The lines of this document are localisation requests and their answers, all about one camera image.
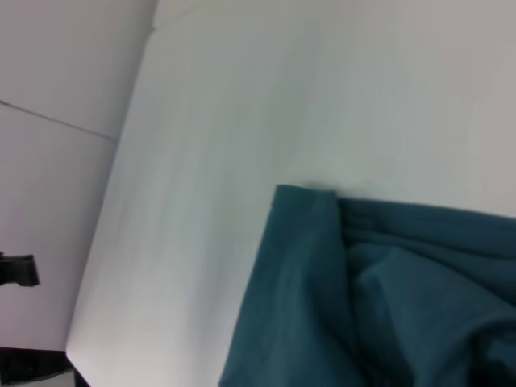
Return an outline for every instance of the white surface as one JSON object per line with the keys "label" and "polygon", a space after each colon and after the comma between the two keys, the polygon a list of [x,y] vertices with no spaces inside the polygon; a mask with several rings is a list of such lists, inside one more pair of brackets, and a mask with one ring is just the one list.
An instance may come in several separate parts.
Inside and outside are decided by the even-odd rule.
{"label": "white surface", "polygon": [[85,378],[216,385],[276,183],[516,215],[515,11],[214,0],[159,29],[69,338]]}
{"label": "white surface", "polygon": [[155,0],[1,0],[0,99],[117,138]]}
{"label": "white surface", "polygon": [[0,347],[65,349],[114,149],[0,106],[0,251],[34,254],[41,281],[0,289]]}

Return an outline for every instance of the teal cloth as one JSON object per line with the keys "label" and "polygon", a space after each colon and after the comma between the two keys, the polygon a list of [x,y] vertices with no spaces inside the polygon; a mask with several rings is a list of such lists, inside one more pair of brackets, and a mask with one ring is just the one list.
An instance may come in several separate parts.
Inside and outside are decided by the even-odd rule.
{"label": "teal cloth", "polygon": [[222,387],[516,385],[516,220],[280,186]]}

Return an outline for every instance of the white wall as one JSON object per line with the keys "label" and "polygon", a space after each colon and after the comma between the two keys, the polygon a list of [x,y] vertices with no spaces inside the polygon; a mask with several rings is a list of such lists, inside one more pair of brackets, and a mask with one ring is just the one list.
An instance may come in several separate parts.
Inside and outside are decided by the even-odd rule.
{"label": "white wall", "polygon": [[65,349],[154,6],[0,2],[0,250],[41,280],[0,289],[0,347]]}
{"label": "white wall", "polygon": [[155,0],[2,0],[0,99],[118,138]]}
{"label": "white wall", "polygon": [[115,144],[0,106],[0,251],[41,285],[0,288],[0,347],[65,349]]}
{"label": "white wall", "polygon": [[160,25],[68,342],[85,378],[217,384],[275,184],[516,216],[515,11],[202,0]]}

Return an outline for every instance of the black clip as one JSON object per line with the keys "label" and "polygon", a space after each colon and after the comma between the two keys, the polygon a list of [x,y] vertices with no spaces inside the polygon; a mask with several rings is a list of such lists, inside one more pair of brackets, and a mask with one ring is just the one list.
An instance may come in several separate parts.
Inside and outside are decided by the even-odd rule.
{"label": "black clip", "polygon": [[5,284],[39,285],[34,256],[4,256],[0,252],[0,286]]}

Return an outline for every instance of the green towel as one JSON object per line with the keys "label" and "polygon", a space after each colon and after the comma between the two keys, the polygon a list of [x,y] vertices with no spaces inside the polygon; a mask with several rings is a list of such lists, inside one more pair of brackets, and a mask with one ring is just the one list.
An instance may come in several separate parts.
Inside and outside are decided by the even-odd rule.
{"label": "green towel", "polygon": [[222,387],[516,385],[516,220],[280,186]]}

